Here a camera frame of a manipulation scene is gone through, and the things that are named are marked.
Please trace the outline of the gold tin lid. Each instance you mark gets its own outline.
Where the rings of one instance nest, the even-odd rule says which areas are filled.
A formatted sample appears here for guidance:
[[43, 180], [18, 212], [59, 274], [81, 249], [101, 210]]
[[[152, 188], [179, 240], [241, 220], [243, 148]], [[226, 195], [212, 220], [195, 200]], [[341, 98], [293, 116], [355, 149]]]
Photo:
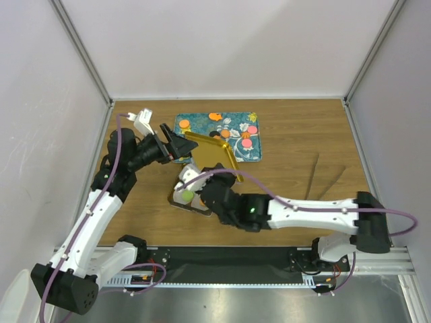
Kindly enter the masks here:
[[185, 133], [185, 138], [198, 144], [198, 147], [192, 150], [191, 156], [192, 164], [200, 170], [214, 168], [217, 164], [239, 170], [233, 149], [226, 141], [189, 131]]

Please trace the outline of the gold cookie tin box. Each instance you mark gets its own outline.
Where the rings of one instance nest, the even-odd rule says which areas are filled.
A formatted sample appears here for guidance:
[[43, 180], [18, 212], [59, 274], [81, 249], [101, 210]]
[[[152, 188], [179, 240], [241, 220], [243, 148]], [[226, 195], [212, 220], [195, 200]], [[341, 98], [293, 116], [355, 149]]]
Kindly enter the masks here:
[[189, 180], [200, 175], [200, 173], [201, 171], [195, 164], [185, 165], [178, 174], [178, 177], [174, 182], [174, 186], [168, 195], [168, 202], [173, 207], [177, 207], [185, 211], [199, 213], [209, 217], [212, 212], [201, 201], [201, 196], [199, 194], [201, 187], [198, 188], [197, 186], [198, 184], [203, 184], [203, 180], [198, 180], [186, 188], [180, 188]]

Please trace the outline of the green round cookie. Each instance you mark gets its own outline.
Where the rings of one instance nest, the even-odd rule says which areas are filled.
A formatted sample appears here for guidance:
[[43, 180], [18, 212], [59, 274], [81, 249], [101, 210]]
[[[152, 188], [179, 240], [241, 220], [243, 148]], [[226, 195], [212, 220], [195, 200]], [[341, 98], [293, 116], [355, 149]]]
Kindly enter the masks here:
[[181, 197], [186, 203], [189, 203], [194, 199], [194, 195], [195, 195], [194, 192], [189, 190], [184, 190], [181, 194]]

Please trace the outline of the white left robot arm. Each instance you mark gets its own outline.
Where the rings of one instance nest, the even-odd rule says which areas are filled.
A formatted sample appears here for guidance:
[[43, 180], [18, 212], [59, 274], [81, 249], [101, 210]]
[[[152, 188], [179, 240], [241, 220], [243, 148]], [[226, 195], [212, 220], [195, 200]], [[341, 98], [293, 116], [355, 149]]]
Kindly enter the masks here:
[[48, 304], [84, 315], [95, 304], [101, 288], [127, 267], [143, 268], [148, 261], [145, 240], [123, 236], [104, 255], [92, 255], [111, 219], [120, 210], [137, 181], [136, 172], [153, 162], [167, 164], [186, 156], [198, 144], [160, 126], [166, 137], [148, 133], [137, 141], [132, 129], [118, 127], [108, 141], [108, 154], [96, 174], [87, 205], [47, 264], [35, 264], [32, 282], [41, 298], [39, 320]]

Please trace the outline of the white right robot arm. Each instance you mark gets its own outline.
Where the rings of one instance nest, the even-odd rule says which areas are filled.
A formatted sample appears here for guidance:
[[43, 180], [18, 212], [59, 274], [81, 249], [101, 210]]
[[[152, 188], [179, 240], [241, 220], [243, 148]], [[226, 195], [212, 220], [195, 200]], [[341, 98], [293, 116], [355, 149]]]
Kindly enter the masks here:
[[316, 238], [311, 265], [320, 271], [355, 251], [386, 254], [391, 249], [387, 217], [380, 202], [369, 192], [353, 199], [311, 201], [283, 198], [265, 190], [262, 194], [238, 194], [232, 190], [236, 176], [221, 166], [200, 174], [201, 200], [220, 223], [248, 232], [305, 227], [326, 229], [329, 236]]

